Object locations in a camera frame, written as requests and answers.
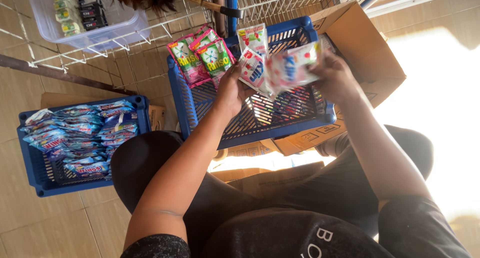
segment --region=lap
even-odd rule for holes
[[[135,210],[150,179],[182,144],[179,133],[153,131],[126,141],[115,151],[111,160],[113,186],[130,213]],[[206,173],[183,217],[192,254],[200,253],[220,224],[248,211],[255,201]]]
[[[413,130],[386,128],[426,179],[433,165],[430,140]],[[330,215],[356,225],[373,237],[378,233],[378,199],[348,137],[332,146],[341,152],[334,161],[301,184],[265,200],[261,207],[288,207]]]

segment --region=hand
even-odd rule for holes
[[[242,68],[238,61],[225,72],[220,79],[220,85],[213,103],[215,109],[219,109],[230,120],[236,116],[246,98],[256,93],[245,83],[239,80]]]
[[[323,59],[322,55],[318,58],[317,65],[310,66],[309,71],[320,77],[314,85],[328,101],[341,107],[347,101],[355,101],[364,96],[362,88],[342,58],[330,51],[323,53]]]

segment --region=black t-shirt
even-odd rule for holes
[[[121,258],[190,257],[188,245],[172,235],[144,237]],[[379,216],[379,243],[356,226],[331,216],[270,208],[243,213],[215,230],[205,258],[471,258],[438,207],[420,197],[391,200]]]

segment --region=white printed letter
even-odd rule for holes
[[[321,257],[322,257],[322,251],[320,250],[319,247],[317,247],[317,246],[314,245],[314,244],[310,244],[310,245],[308,246],[308,249],[307,249],[308,257],[314,258],[314,257],[312,257],[312,256],[310,255],[310,247],[315,247],[315,249],[318,249],[319,254],[318,254],[318,257],[316,257],[316,258],[321,258]]]
[[[330,240],[332,240],[332,236],[333,236],[333,233],[332,232],[329,232],[327,230],[323,230],[321,228],[318,228],[318,231],[317,231],[317,237],[320,238],[320,239],[323,239],[325,240],[326,242],[330,242]]]

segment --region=knee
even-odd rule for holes
[[[112,176],[125,178],[146,167],[164,163],[183,143],[176,132],[153,131],[121,144],[112,156]]]
[[[434,165],[434,145],[422,133],[414,130],[385,125],[389,133],[427,179]]]

